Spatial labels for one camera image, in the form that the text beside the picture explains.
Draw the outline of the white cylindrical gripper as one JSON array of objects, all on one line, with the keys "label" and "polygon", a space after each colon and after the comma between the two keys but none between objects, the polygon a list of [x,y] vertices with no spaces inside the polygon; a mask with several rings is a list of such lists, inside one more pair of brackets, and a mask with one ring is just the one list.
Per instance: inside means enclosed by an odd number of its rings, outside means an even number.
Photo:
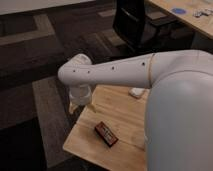
[{"label": "white cylindrical gripper", "polygon": [[77,87],[69,88],[69,113],[73,114],[77,109],[78,105],[84,106],[88,104],[88,108],[90,108],[93,112],[96,112],[96,108],[93,104],[89,104],[91,102],[92,92],[91,87],[89,85],[80,85]]}]

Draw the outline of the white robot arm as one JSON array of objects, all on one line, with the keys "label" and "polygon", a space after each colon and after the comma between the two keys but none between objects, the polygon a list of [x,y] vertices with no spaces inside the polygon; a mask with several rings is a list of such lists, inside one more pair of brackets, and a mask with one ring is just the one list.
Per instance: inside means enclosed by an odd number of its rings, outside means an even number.
[{"label": "white robot arm", "polygon": [[96,84],[146,88],[148,171],[213,171],[213,54],[203,50],[149,53],[101,64],[74,56],[58,70],[80,104]]}]

